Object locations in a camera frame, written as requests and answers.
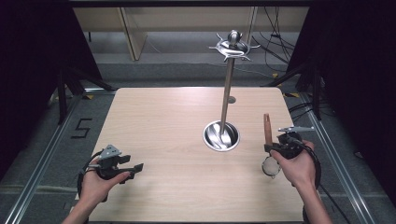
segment brown wooden stick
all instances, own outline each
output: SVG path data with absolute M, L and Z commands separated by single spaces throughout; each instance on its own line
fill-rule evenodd
M 265 144 L 271 146 L 272 141 L 272 129 L 271 120 L 269 114 L 264 114 L 264 134 L 265 134 Z

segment round metal base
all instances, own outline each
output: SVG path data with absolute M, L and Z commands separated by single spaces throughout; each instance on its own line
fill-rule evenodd
M 225 122 L 224 133 L 220 134 L 220 121 L 213 121 L 204 128 L 206 145 L 216 151 L 229 151 L 239 143 L 239 131 L 231 123 Z

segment light wood tabletop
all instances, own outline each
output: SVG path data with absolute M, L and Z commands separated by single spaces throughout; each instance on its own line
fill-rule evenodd
M 207 124 L 220 120 L 223 88 L 119 89 L 94 152 L 111 144 L 131 155 L 120 168 L 144 163 L 117 185 L 91 221 L 267 222 L 302 221 L 303 203 L 283 173 L 265 175 L 263 114 L 278 128 L 292 125 L 277 88 L 231 88 L 236 102 L 227 122 L 240 132 L 227 152 L 209 148 Z

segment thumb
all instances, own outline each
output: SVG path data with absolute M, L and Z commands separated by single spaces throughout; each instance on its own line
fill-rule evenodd
M 277 152 L 275 150 L 271 150 L 270 154 L 271 154 L 272 157 L 274 157 L 274 159 L 277 162 L 279 162 L 279 164 L 282 163 L 285 160 L 285 158 L 279 152 Z
M 119 175 L 114 176 L 113 178 L 109 179 L 109 183 L 111 183 L 112 187 L 119 184 L 120 182 L 122 182 L 123 180 L 125 180 L 126 178 L 128 178 L 128 176 L 131 173 L 129 173 L 128 171 L 126 172 L 122 172 Z

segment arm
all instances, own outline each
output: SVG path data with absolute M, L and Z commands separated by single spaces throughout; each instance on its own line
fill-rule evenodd
M 313 143 L 303 142 L 308 147 L 314 148 Z M 285 177 L 297 188 L 309 221 L 314 224 L 332 223 L 315 188 L 315 165 L 309 154 L 303 150 L 300 155 L 290 160 L 285 159 L 274 150 L 271 150 L 271 155 L 279 162 Z
M 84 223 L 96 205 L 107 196 L 108 192 L 129 175 L 129 172 L 124 172 L 112 179 L 104 180 L 95 171 L 88 171 L 82 182 L 81 197 L 63 224 Z

